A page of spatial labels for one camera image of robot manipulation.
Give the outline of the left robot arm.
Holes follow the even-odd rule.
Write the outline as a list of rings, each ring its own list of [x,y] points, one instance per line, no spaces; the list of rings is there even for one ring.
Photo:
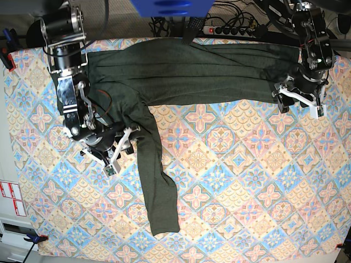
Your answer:
[[[310,116],[318,119],[326,115],[324,104],[329,70],[335,63],[334,52],[327,34],[320,8],[310,2],[296,1],[293,8],[287,1],[284,5],[291,14],[294,34],[286,31],[273,17],[269,8],[271,1],[264,1],[269,20],[286,36],[299,40],[302,62],[291,66],[286,78],[274,85],[272,97],[278,101],[281,113],[287,113],[296,101],[309,108]]]

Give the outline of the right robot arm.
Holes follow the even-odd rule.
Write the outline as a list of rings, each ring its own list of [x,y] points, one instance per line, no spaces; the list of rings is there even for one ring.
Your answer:
[[[103,123],[88,97],[90,82],[83,68],[88,64],[83,14],[79,7],[64,1],[58,10],[41,17],[43,48],[48,57],[48,71],[57,77],[56,94],[64,116],[66,136],[86,145],[80,152],[102,166],[106,176],[120,172],[117,160],[122,152],[131,154],[134,148],[130,135],[138,126],[126,127],[122,122]]]

